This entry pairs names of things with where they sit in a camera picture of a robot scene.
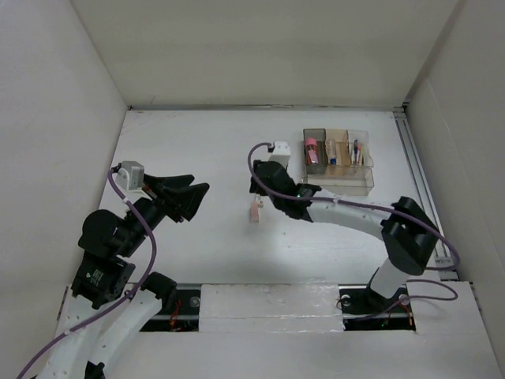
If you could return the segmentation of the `blue gel pen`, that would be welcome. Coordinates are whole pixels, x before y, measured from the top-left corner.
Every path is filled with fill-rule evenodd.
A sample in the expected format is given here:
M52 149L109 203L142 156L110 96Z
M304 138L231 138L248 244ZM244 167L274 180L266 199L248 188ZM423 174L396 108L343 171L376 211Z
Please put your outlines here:
M354 165L358 164L359 151L360 151L360 144L359 144L358 139L355 139L353 141L353 164Z

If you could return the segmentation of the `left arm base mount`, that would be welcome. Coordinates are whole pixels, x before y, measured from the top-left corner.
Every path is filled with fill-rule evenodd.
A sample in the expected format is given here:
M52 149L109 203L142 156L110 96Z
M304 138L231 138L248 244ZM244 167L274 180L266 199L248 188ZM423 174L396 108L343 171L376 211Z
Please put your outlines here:
M151 317L142 332L197 332L200 322L201 285L180 283L173 304Z

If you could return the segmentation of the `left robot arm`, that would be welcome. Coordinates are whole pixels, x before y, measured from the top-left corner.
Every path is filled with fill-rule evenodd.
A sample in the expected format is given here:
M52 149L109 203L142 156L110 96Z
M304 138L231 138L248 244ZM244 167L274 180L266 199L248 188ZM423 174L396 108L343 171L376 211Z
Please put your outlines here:
M155 177L118 165L107 173L127 206L120 218L99 209L84 221L84 251L70 286L62 331L19 373L47 355L39 378L105 378L125 346L157 313L179 311L177 284L155 272L155 228L166 218L190 221L210 189L190 174Z

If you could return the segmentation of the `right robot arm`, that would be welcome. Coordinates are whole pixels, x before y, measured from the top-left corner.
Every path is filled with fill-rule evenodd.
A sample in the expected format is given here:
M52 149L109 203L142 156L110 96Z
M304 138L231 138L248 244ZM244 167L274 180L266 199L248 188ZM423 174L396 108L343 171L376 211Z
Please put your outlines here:
M399 288L428 269L439 231L416 201L401 197L389 207L345 200L320 186L295 183L278 162L255 160L250 193L267 196L280 212L294 220L330 223L378 238L387 259L366 288L350 298L347 313L365 315L388 309Z

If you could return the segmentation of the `clear glue bottle blue cap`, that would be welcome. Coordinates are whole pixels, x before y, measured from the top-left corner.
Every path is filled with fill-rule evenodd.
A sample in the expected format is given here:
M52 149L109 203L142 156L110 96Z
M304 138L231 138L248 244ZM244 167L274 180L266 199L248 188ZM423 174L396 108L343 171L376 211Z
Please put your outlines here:
M330 165L336 166L339 163L338 158L338 143L334 138L329 138L326 140L327 146L327 157Z

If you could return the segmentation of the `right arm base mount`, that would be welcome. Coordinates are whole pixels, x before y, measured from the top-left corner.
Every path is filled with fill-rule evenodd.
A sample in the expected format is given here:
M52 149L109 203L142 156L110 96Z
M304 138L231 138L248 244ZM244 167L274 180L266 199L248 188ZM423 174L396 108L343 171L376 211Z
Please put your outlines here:
M339 285L336 307L342 311L346 332L352 331L414 331L413 311L406 286L401 286L392 298L382 298L365 285Z

